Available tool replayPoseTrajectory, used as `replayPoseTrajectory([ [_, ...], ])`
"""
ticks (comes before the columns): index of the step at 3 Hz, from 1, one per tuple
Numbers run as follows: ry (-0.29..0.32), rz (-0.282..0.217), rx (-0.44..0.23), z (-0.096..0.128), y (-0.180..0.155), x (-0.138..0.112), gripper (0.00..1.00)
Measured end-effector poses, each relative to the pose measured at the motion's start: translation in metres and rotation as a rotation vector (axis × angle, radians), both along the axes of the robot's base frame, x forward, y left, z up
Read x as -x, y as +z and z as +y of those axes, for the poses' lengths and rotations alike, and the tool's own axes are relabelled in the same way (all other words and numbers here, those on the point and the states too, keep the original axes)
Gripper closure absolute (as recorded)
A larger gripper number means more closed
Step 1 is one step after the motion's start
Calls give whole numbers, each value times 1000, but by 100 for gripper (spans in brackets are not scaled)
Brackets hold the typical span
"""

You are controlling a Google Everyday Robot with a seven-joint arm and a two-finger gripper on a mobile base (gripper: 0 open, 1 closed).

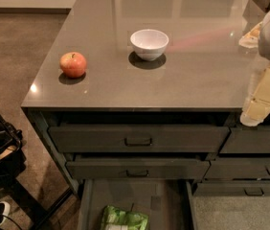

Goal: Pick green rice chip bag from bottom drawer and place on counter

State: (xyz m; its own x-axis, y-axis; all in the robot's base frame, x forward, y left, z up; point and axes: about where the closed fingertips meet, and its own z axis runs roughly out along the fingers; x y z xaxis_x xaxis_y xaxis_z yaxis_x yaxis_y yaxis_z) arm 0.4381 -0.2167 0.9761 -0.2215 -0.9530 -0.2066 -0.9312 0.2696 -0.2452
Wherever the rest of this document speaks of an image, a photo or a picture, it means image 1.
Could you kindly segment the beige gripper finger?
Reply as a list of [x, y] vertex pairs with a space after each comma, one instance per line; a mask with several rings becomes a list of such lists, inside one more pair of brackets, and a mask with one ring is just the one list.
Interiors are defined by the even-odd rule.
[[247, 127], [256, 127], [261, 124], [269, 114], [270, 103], [247, 98], [242, 107], [239, 120]]

